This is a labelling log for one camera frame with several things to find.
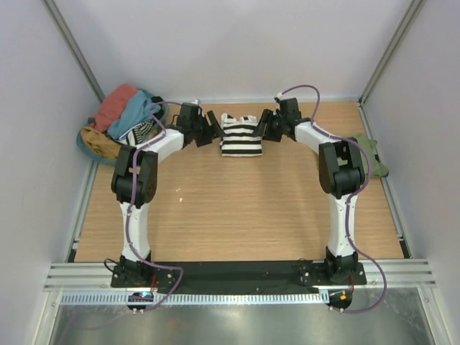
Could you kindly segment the black white striped top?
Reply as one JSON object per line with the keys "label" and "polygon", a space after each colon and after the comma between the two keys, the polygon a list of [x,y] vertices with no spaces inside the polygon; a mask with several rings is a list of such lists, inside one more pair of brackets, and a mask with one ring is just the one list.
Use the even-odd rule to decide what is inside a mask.
{"label": "black white striped top", "polygon": [[262,139],[253,132],[258,125],[255,116],[239,118],[228,113],[221,115],[221,128],[224,136],[220,141],[222,157],[258,157],[262,156]]}

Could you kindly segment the green motorcycle tank top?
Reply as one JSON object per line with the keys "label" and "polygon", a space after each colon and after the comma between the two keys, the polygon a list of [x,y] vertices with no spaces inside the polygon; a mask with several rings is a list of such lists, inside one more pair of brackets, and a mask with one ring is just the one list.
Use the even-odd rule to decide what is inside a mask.
{"label": "green motorcycle tank top", "polygon": [[377,154],[377,141],[370,139],[366,134],[355,134],[353,138],[366,152],[371,162],[371,176],[373,178],[386,178],[389,175],[388,167],[381,161]]}

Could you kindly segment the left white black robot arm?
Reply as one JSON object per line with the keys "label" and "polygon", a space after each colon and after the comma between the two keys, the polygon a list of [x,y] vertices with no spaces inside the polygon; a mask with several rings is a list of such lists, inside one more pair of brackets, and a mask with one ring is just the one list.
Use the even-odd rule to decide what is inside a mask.
{"label": "left white black robot arm", "polygon": [[158,135],[135,146],[122,146],[111,181],[124,227],[123,249],[112,269],[114,288],[143,288],[158,270],[174,269],[151,261],[148,214],[157,191],[158,165],[192,142],[201,147],[224,135],[215,114],[204,113],[196,103],[182,103],[175,121],[168,126],[155,121],[160,127]]}

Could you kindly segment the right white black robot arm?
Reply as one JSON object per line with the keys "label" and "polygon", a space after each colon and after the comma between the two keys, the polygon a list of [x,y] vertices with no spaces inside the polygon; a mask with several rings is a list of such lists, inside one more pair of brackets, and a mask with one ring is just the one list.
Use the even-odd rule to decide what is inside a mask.
{"label": "right white black robot arm", "polygon": [[279,142],[282,136],[309,147],[318,157],[318,178],[328,196],[330,235],[324,259],[324,276],[339,285],[358,270],[359,254],[354,242],[357,197],[368,183],[362,148],[351,137],[332,134],[313,118],[304,118],[296,98],[275,99],[277,108],[262,112],[254,135]]}

